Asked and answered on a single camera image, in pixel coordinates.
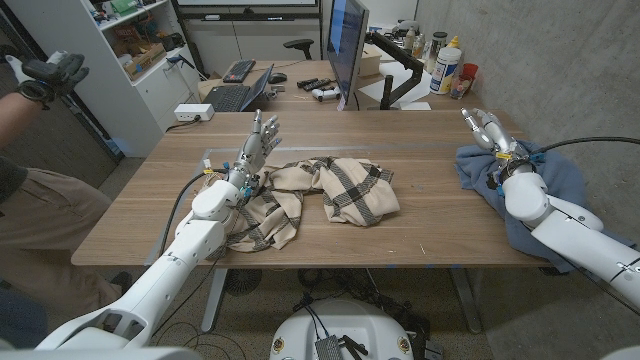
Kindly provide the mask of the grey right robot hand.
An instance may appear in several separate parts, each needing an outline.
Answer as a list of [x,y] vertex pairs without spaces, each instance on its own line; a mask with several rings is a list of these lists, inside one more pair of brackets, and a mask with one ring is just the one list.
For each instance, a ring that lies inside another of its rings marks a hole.
[[503,127],[498,117],[478,108],[460,109],[476,144],[489,151],[498,161],[500,176],[534,172],[529,152]]

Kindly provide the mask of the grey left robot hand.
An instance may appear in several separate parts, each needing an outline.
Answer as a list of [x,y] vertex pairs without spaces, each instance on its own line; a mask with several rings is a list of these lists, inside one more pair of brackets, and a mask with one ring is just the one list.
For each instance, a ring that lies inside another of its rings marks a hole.
[[255,111],[251,131],[228,171],[227,182],[238,189],[248,185],[251,177],[265,165],[267,157],[282,141],[277,137],[279,127],[277,115],[263,122],[262,111]]

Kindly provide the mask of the person's black gloved hand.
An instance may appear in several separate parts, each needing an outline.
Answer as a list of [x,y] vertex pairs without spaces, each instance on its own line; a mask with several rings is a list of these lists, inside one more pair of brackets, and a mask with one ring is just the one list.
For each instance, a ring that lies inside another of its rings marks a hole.
[[89,68],[83,66],[84,55],[66,51],[56,51],[46,62],[38,59],[22,62],[10,54],[4,60],[14,71],[17,92],[40,103],[43,110],[48,110],[57,97],[68,95],[89,73]]

